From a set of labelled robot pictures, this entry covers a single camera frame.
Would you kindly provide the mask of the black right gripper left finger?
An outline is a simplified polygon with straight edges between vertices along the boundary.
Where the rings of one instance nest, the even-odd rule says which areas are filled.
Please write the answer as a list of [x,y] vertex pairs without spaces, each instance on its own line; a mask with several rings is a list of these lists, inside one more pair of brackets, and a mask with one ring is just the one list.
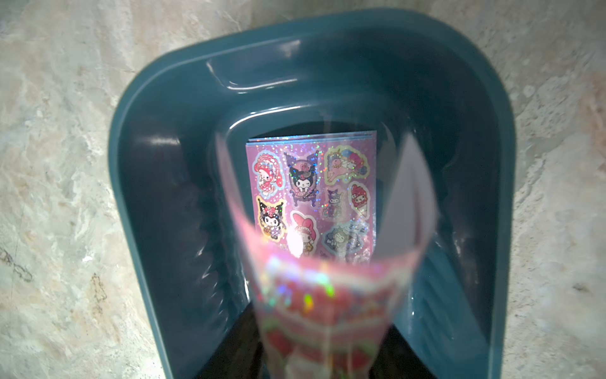
[[265,378],[264,348],[252,303],[194,378]]

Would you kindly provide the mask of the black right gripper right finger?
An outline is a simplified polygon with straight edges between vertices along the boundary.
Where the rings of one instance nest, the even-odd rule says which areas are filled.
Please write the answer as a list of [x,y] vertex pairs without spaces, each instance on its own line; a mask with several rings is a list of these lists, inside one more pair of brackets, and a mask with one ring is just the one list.
[[374,379],[436,379],[395,326],[383,338],[373,363]]

